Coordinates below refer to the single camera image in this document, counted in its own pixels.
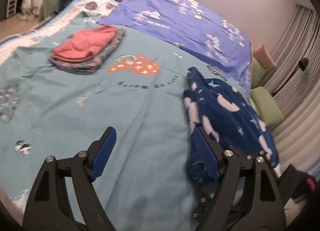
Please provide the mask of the navy fleece star garment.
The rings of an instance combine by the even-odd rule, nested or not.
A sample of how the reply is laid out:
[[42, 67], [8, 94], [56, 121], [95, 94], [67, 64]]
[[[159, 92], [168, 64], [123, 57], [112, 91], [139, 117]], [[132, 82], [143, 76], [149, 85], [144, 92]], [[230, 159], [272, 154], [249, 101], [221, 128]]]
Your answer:
[[187, 82], [190, 88], [183, 92], [183, 101], [190, 126], [188, 177], [198, 183], [214, 181], [208, 176], [193, 140], [198, 127], [203, 127], [224, 150], [232, 149], [245, 156], [263, 152], [280, 176], [279, 155], [272, 134], [240, 91], [224, 80], [204, 78], [195, 67], [188, 69]]

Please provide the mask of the teal printed bed sheet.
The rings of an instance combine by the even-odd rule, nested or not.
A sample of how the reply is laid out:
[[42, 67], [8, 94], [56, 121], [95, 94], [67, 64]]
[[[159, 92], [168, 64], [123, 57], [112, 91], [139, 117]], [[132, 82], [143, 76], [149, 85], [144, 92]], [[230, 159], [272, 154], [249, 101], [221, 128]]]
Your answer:
[[[24, 206], [23, 230], [194, 230], [188, 69], [226, 81], [244, 98], [249, 91], [124, 26], [117, 27], [126, 30], [121, 44], [93, 73], [48, 61], [77, 31], [96, 28], [79, 16], [1, 65], [1, 193]], [[108, 127], [117, 141], [93, 182], [89, 147]]]

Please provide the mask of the green cushion near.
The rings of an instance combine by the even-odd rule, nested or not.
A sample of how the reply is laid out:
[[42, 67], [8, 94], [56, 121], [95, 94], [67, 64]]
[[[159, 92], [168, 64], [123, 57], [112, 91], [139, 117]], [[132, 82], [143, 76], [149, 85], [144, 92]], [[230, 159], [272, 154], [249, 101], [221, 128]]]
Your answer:
[[270, 127], [276, 127], [284, 121], [284, 115], [272, 95], [264, 88], [251, 90], [251, 98], [261, 119]]

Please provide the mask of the green cushion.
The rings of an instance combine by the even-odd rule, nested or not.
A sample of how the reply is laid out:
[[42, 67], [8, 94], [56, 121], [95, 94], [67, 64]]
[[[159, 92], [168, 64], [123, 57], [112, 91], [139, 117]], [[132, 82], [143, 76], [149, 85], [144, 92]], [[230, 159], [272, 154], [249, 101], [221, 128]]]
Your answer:
[[276, 127], [284, 121], [284, 115], [272, 95], [264, 88], [251, 90], [251, 98], [261, 119], [270, 127]]
[[263, 66], [253, 58], [253, 66], [252, 66], [252, 80], [251, 80], [251, 88], [256, 88], [259, 85], [259, 82], [263, 79], [265, 74], [265, 70]]

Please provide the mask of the green cushion far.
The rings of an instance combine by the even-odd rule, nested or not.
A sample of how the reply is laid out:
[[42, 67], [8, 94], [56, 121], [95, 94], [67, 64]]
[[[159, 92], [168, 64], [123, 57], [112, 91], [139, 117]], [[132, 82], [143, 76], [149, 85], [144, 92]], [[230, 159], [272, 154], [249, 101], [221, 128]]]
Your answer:
[[253, 66], [252, 66], [252, 80], [251, 80], [251, 88], [256, 88], [259, 85], [259, 82], [263, 79], [265, 74], [265, 70], [263, 66], [253, 58]]

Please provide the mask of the folded floral patterned garment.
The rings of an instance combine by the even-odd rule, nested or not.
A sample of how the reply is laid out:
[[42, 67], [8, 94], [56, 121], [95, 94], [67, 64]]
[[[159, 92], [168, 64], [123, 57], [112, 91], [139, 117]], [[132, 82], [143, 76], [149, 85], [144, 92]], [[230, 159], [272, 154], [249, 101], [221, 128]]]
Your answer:
[[117, 50], [118, 46], [121, 44], [125, 36], [126, 30], [117, 28], [115, 38], [111, 40], [111, 42], [99, 54], [97, 54], [96, 57], [93, 57], [88, 61], [84, 61], [81, 63], [67, 63], [63, 61], [54, 60], [52, 59], [53, 52], [48, 57], [48, 61], [52, 65], [66, 71], [93, 73], [104, 64], [109, 55], [111, 55]]

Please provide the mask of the orange pillow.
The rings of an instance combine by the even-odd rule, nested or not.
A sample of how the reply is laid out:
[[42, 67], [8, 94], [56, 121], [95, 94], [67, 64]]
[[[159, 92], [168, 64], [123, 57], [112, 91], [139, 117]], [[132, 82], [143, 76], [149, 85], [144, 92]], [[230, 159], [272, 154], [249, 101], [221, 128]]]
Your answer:
[[270, 53], [267, 51], [264, 45], [254, 49], [253, 56], [264, 69], [272, 69], [277, 67], [276, 62], [272, 59]]

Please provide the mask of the beige pleated curtain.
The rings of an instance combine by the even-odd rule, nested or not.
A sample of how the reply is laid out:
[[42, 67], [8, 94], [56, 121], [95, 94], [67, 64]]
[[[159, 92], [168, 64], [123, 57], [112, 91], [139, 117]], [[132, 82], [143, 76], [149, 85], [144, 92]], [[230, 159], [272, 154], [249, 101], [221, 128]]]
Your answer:
[[280, 164], [316, 175], [319, 172], [319, 16], [298, 6], [277, 46], [271, 52], [277, 70], [263, 86], [276, 91], [294, 71], [298, 61], [308, 58], [306, 70], [298, 70], [275, 100], [284, 121], [272, 130]]

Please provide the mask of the folded coral red garment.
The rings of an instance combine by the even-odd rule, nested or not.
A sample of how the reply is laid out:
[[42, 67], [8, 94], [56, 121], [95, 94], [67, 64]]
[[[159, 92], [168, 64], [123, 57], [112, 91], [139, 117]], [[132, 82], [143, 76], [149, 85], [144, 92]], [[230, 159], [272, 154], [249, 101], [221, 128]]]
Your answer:
[[116, 36], [117, 28], [104, 25], [97, 29], [77, 31], [69, 40], [53, 50], [52, 59], [81, 63], [96, 57]]

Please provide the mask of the black floor lamp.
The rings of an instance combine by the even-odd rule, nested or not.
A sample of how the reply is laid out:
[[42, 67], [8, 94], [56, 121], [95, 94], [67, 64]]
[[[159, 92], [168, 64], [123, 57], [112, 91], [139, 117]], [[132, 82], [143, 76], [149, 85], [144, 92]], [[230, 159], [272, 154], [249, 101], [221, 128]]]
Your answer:
[[309, 60], [308, 58], [304, 57], [302, 59], [300, 59], [298, 61], [298, 64], [296, 65], [294, 71], [289, 75], [289, 77], [286, 79], [286, 81], [276, 90], [272, 93], [272, 96], [277, 95], [282, 89], [283, 87], [289, 82], [289, 80], [291, 80], [291, 78], [294, 76], [294, 74], [298, 71], [298, 70], [302, 70], [303, 72], [306, 70], [306, 67], [309, 64]]

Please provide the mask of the purple tree print sheet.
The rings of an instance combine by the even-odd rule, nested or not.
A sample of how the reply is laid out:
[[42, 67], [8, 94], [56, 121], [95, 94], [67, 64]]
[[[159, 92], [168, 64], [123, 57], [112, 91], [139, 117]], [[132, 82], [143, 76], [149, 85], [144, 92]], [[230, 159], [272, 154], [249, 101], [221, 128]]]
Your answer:
[[195, 0], [122, 0], [98, 24], [146, 33], [215, 67], [245, 91], [251, 88], [251, 45], [234, 25]]

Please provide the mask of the seashell print quilt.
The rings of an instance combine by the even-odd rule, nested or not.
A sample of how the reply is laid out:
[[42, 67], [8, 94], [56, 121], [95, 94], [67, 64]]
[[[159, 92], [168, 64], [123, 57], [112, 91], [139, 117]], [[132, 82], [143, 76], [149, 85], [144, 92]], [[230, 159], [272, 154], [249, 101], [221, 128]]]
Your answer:
[[10, 35], [1, 40], [1, 64], [19, 47], [31, 47], [46, 37], [65, 29], [73, 19], [85, 12], [89, 17], [108, 16], [119, 3], [115, 0], [73, 0], [54, 17], [48, 17], [23, 33]]

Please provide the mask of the green chair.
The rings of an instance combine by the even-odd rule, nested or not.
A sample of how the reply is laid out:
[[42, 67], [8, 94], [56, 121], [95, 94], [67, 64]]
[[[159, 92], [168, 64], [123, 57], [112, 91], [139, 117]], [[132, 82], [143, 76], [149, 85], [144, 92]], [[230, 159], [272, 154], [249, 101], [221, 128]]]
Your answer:
[[54, 15], [60, 0], [43, 0], [43, 18], [46, 19]]

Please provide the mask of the white rabbit figurine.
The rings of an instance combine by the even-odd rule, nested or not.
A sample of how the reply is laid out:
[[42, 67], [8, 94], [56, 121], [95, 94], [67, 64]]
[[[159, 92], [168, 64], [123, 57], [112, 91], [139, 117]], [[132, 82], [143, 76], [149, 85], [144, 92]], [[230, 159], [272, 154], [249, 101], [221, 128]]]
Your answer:
[[33, 21], [36, 17], [38, 7], [33, 0], [22, 0], [18, 17], [22, 21]]

